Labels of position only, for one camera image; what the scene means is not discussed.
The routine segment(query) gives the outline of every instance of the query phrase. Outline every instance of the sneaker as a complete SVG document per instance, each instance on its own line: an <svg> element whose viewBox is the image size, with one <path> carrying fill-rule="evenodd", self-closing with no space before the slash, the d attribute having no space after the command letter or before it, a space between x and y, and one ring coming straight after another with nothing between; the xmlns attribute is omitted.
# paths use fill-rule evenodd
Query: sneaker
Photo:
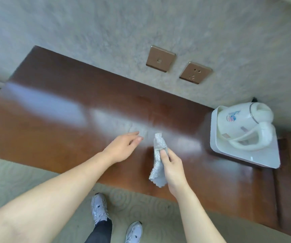
<svg viewBox="0 0 291 243"><path fill-rule="evenodd" d="M142 236L142 223L132 223L126 232L125 243L139 243Z"/></svg>
<svg viewBox="0 0 291 243"><path fill-rule="evenodd" d="M107 201L102 193L97 193L91 199L91 212L94 217L95 225L100 221L110 219L107 211Z"/></svg>

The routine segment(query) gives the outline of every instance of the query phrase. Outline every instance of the white kettle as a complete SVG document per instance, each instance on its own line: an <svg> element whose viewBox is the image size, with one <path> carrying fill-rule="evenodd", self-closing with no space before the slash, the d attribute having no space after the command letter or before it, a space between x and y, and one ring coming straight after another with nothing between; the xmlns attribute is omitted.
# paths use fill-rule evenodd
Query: white kettle
<svg viewBox="0 0 291 243"><path fill-rule="evenodd" d="M268 147L275 135L272 110L260 102L248 102L228 107L218 113L219 137L233 147L256 151Z"/></svg>

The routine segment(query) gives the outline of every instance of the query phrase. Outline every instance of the gold wall plate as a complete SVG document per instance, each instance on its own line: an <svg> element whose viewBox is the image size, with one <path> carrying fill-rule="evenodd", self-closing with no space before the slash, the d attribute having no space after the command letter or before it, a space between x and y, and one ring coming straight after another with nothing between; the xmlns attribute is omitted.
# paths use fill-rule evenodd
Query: gold wall plate
<svg viewBox="0 0 291 243"><path fill-rule="evenodd" d="M175 53L152 45L146 65L166 73L175 57Z"/></svg>
<svg viewBox="0 0 291 243"><path fill-rule="evenodd" d="M199 84L206 77L208 77L213 70L209 67L200 65L195 62L189 62L184 71L179 76L180 79L192 82L194 84Z"/></svg>

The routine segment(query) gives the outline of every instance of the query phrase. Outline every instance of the person's left arm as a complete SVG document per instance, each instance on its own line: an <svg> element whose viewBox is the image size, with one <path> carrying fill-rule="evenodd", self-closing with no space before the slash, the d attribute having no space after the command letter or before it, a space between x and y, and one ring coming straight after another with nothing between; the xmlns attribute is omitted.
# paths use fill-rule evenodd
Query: person's left arm
<svg viewBox="0 0 291 243"><path fill-rule="evenodd" d="M118 136L103 152L0 208L0 242L51 242L107 168L131 155L143 140L138 134Z"/></svg>

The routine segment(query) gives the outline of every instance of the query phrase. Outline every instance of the floor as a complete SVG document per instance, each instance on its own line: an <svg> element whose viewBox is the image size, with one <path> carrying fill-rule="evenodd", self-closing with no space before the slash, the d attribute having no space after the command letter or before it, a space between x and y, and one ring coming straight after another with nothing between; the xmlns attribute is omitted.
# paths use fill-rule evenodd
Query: floor
<svg viewBox="0 0 291 243"><path fill-rule="evenodd" d="M8 201L56 176L56 173L0 160L0 207ZM128 226L143 223L142 243L186 242L176 203L155 197L96 184L66 224L54 243L83 243L93 230L91 197L96 192L106 195L108 211L113 220L113 243L123 243ZM208 212L213 223L228 243L291 243L291 237L263 225L219 213Z"/></svg>

